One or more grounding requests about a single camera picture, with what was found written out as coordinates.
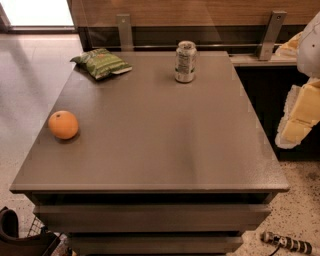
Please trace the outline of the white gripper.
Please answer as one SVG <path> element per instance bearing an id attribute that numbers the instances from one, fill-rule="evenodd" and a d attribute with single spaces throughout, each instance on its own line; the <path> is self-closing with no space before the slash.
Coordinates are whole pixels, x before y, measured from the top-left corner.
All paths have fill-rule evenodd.
<path id="1" fill-rule="evenodd" d="M 299 32 L 277 48 L 282 57 L 297 55 L 298 70 L 311 78 L 320 78 L 320 12 Z M 284 116 L 275 139 L 276 146 L 292 149 L 300 145 L 320 122 L 320 80 L 309 79 L 302 87 L 293 85 L 288 92 Z"/>

